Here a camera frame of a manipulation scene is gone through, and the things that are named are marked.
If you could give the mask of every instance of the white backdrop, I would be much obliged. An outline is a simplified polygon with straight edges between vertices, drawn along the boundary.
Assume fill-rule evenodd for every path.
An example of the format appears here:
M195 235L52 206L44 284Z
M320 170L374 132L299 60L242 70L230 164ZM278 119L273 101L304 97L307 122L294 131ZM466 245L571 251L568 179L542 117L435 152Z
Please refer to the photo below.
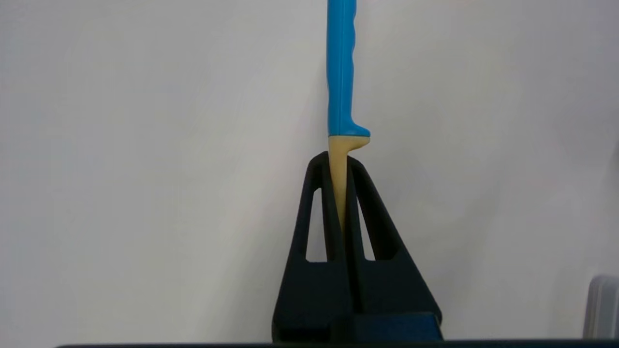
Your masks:
M354 156L447 338L579 337L619 274L618 11L359 2ZM269 341L325 32L318 0L1 1L0 346Z

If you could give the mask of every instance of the black stand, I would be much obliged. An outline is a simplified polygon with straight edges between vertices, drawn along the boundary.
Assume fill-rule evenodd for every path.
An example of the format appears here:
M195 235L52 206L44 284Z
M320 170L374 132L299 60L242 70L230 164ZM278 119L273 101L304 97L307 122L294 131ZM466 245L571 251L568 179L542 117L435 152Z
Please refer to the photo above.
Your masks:
M305 259L314 191L322 188L326 263ZM376 261L363 255L357 199ZM297 225L273 315L275 342L442 340L441 310L363 165L348 158L342 237L323 152L308 165Z

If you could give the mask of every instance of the blue knife handle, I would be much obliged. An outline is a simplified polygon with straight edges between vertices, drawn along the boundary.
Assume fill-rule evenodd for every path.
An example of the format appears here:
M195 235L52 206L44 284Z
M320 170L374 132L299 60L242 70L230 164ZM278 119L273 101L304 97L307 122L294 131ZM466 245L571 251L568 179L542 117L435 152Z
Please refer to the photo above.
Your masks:
M329 136L370 136L352 120L356 0L327 0Z

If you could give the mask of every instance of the white wall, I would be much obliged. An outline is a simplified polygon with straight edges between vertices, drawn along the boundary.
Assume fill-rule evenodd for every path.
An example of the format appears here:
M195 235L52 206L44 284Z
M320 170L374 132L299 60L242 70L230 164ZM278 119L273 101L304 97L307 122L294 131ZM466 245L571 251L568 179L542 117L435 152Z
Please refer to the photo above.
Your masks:
M354 156L447 338L578 337L619 274L617 11L358 4ZM0 2L0 346L269 341L325 29L317 0Z

